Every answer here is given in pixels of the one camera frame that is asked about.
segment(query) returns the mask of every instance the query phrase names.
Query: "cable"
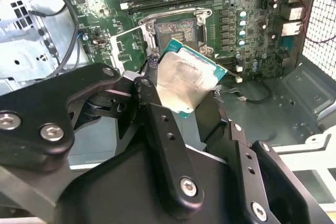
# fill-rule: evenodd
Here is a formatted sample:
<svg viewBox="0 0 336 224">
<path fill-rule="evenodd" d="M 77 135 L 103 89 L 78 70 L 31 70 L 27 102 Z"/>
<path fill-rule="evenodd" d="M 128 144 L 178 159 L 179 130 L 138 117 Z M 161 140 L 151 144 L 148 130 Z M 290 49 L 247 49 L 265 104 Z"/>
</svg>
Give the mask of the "cable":
<svg viewBox="0 0 336 224">
<path fill-rule="evenodd" d="M 248 102 L 248 103 L 253 103 L 253 104 L 259 104 L 259 103 L 263 103 L 265 101 L 267 101 L 269 98 L 272 97 L 272 91 L 271 91 L 271 88 L 268 87 L 263 80 L 259 80 L 259 82 L 261 83 L 261 85 L 267 90 L 267 95 L 262 98 L 261 100 L 251 100 L 251 99 L 248 99 L 246 98 L 240 90 L 238 89 L 235 89 L 233 92 L 230 92 L 231 94 L 235 94 L 238 96 L 238 98 L 241 100 L 241 101 L 245 101 L 245 102 Z"/>
<path fill-rule="evenodd" d="M 52 14 L 46 14 L 43 12 L 39 12 L 38 10 L 29 10 L 28 13 L 31 15 L 38 16 L 38 17 L 46 18 L 46 17 L 53 17 L 58 14 L 61 14 L 66 8 L 67 8 L 67 5 L 64 5 L 59 11 L 52 13 Z"/>
<path fill-rule="evenodd" d="M 53 77 L 53 76 L 57 75 L 58 73 L 60 73 L 62 71 L 63 67 L 65 66 L 65 64 L 70 59 L 70 56 L 71 56 L 71 54 L 73 52 L 73 49 L 74 49 L 75 44 L 76 44 L 77 36 L 78 36 L 79 22 L 78 22 L 78 18 L 77 18 L 76 12 L 75 12 L 74 8 L 72 7 L 71 3 L 68 0 L 63 0 L 63 1 L 64 1 L 65 6 L 69 10 L 69 13 L 70 13 L 70 16 L 71 16 L 71 18 L 73 20 L 73 23 L 75 23 L 75 28 L 74 28 L 74 31 L 73 31 L 72 38 L 70 40 L 69 47 L 68 47 L 68 49 L 67 49 L 67 51 L 66 51 L 66 53 L 65 53 L 65 55 L 64 55 L 64 57 L 63 57 L 63 59 L 61 61 L 61 63 L 46 78 Z"/>
<path fill-rule="evenodd" d="M 305 15 L 303 17 L 303 21 L 302 21 L 302 31 L 303 31 L 303 34 L 304 34 L 304 37 L 306 40 L 312 42 L 312 43 L 315 43 L 315 44 L 323 44 L 323 43 L 326 43 L 328 41 L 331 41 L 331 40 L 334 40 L 336 39 L 336 34 L 328 39 L 325 39 L 325 40 L 321 40 L 321 41 L 316 41 L 316 40 L 313 40 L 311 38 L 309 38 L 307 36 L 307 31 L 308 31 L 308 16 L 309 16 L 309 9 L 308 7 L 306 6 L 306 4 L 302 1 L 302 0 L 297 0 L 304 8 L 304 11 L 305 11 Z"/>
</svg>

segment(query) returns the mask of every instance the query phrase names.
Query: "black metal bracket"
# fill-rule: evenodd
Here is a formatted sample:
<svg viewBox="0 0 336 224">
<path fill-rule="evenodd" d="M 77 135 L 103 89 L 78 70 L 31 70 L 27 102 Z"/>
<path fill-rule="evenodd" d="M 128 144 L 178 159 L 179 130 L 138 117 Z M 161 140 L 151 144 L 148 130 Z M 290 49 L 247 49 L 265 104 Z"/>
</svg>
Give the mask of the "black metal bracket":
<svg viewBox="0 0 336 224">
<path fill-rule="evenodd" d="M 154 83 L 146 77 L 133 77 L 120 77 L 108 66 L 95 64 L 0 97 L 0 165 L 57 170 L 73 145 L 74 129 L 96 122 L 101 116 L 116 118 L 118 145 L 125 140 L 120 149 L 125 151 L 114 160 L 127 162 L 135 145 L 145 147 L 165 211 L 178 220 L 197 218 L 206 193 L 189 156 L 191 152 L 186 149 L 172 112 L 161 105 Z M 206 151 L 226 161 L 226 165 L 221 164 L 226 171 L 222 178 L 226 191 L 223 198 L 230 204 L 223 211 L 233 223 L 331 223 L 279 156 L 265 143 L 252 146 L 244 130 L 228 120 L 211 92 L 195 114 Z M 106 174 L 109 165 L 102 165 L 102 173 Z M 197 164 L 204 171 L 206 168 L 201 166 Z M 92 172 L 100 174 L 99 169 Z"/>
</svg>

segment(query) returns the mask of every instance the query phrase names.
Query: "black cable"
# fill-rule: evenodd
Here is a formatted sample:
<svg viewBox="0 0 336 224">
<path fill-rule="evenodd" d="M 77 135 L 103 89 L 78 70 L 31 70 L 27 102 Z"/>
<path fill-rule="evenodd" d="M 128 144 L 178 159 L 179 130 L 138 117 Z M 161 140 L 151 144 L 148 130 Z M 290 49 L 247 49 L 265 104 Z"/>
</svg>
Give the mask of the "black cable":
<svg viewBox="0 0 336 224">
<path fill-rule="evenodd" d="M 233 93 L 236 94 L 238 96 L 238 98 L 242 101 L 248 102 L 248 103 L 253 103 L 253 104 L 259 104 L 259 103 L 263 103 L 265 101 L 267 101 L 269 98 L 272 97 L 272 91 L 271 88 L 268 87 L 263 80 L 259 80 L 259 82 L 261 83 L 261 85 L 267 90 L 267 95 L 262 98 L 261 100 L 251 100 L 246 98 L 244 95 L 242 95 L 240 90 L 235 90 Z"/>
<path fill-rule="evenodd" d="M 71 3 L 68 0 L 63 0 L 63 1 L 64 1 L 64 4 L 66 5 L 66 7 L 69 10 L 69 13 L 70 13 L 70 16 L 71 16 L 73 22 L 75 23 L 75 28 L 74 28 L 74 31 L 73 31 L 73 35 L 72 35 L 68 50 L 66 51 L 66 53 L 63 57 L 63 60 L 58 65 L 58 67 L 51 74 L 49 74 L 46 78 L 53 77 L 53 76 L 57 75 L 58 73 L 60 73 L 62 71 L 63 67 L 65 66 L 65 64 L 70 59 L 70 56 L 73 52 L 73 49 L 74 49 L 75 44 L 76 44 L 77 36 L 78 36 L 79 22 L 78 22 L 76 12 L 75 12 L 74 8 L 72 7 Z"/>
<path fill-rule="evenodd" d="M 61 14 L 65 9 L 67 8 L 67 5 L 64 5 L 59 11 L 52 13 L 52 14 L 46 14 L 43 12 L 39 12 L 38 10 L 29 10 L 28 13 L 34 16 L 38 16 L 38 17 L 42 17 L 42 18 L 46 18 L 46 17 L 53 17 L 56 16 L 58 14 Z"/>
</svg>

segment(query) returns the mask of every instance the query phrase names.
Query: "mesh panel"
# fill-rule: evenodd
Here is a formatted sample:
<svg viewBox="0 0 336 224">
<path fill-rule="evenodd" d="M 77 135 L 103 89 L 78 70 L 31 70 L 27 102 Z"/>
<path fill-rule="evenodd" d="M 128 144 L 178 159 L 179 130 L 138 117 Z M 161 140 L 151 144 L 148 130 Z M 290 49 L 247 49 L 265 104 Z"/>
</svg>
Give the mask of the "mesh panel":
<svg viewBox="0 0 336 224">
<path fill-rule="evenodd" d="M 322 41 L 336 33 L 336 0 L 314 0 L 307 37 Z M 303 55 L 336 80 L 336 39 L 316 44 L 306 40 Z"/>
</svg>

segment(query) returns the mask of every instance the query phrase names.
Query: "screw hole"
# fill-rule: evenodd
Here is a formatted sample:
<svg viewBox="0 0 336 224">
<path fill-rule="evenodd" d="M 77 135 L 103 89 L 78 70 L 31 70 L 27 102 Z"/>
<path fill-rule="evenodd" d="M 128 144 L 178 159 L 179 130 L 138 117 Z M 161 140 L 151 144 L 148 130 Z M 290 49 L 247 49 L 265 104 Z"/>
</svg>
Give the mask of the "screw hole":
<svg viewBox="0 0 336 224">
<path fill-rule="evenodd" d="M 126 105 L 122 102 L 120 102 L 117 106 L 117 112 L 122 112 L 124 109 L 126 109 Z"/>
<path fill-rule="evenodd" d="M 168 133 L 167 137 L 168 137 L 169 140 L 175 140 L 175 136 L 172 133 Z"/>
<path fill-rule="evenodd" d="M 168 122 L 168 118 L 165 115 L 162 115 L 161 119 L 162 119 L 163 122 Z"/>
<path fill-rule="evenodd" d="M 256 173 L 251 167 L 248 168 L 248 171 L 249 171 L 250 173 L 252 173 L 253 175 L 255 175 L 255 173 Z"/>
<path fill-rule="evenodd" d="M 141 82 L 143 84 L 145 84 L 147 87 L 151 87 L 152 86 L 152 84 L 150 83 L 150 81 L 147 80 L 147 79 L 145 79 L 145 78 L 141 79 Z"/>
</svg>

